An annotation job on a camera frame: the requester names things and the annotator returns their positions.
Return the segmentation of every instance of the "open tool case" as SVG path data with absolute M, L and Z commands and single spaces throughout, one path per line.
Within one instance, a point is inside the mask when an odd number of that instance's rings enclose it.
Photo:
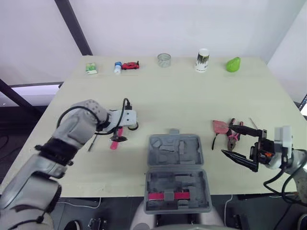
M 144 211 L 147 214 L 201 213 L 212 208 L 199 136 L 179 134 L 149 138 Z

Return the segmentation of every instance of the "small bottle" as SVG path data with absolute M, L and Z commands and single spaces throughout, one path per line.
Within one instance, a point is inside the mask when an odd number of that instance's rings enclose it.
M 114 72 L 116 74 L 120 74 L 120 72 L 121 72 L 121 62 L 120 61 L 115 62 Z

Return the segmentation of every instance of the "green box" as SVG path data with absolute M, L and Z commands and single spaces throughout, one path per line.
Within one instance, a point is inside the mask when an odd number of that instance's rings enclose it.
M 98 69 L 97 69 L 97 66 L 96 64 L 93 62 L 93 63 L 87 63 L 86 64 L 86 69 L 85 69 L 85 72 L 87 74 L 96 74 L 98 73 Z

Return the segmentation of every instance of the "red toy car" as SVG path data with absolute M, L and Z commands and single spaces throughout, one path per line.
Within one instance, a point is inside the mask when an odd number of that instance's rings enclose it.
M 140 67 L 139 61 L 137 62 L 128 62 L 122 64 L 121 68 L 126 70 L 126 69 L 138 69 Z

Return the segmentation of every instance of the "white cable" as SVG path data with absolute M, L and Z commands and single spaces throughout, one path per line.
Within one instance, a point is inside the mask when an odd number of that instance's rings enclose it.
M 91 209 L 97 209 L 97 208 L 99 208 L 99 206 L 101 204 L 101 198 L 99 198 L 99 203 L 95 207 L 93 207 L 93 206 L 86 206 L 86 205 L 74 205 L 74 204 L 66 202 L 66 201 L 58 202 L 58 204 L 67 204 L 67 205 L 74 206 L 74 207 L 88 207 L 88 208 L 91 208 Z
M 226 227 L 227 227 L 227 225 L 226 225 L 226 208 L 227 208 L 227 203 L 228 203 L 229 201 L 231 201 L 232 198 L 233 198 L 233 195 L 231 194 L 231 198 L 225 202 L 225 208 L 224 208 L 224 224 L 225 224 Z
M 295 196 L 295 194 L 287 194 L 286 196 Z M 282 196 L 281 195 L 278 195 L 278 196 L 270 195 L 269 197 L 271 197 L 271 198 L 280 198 Z

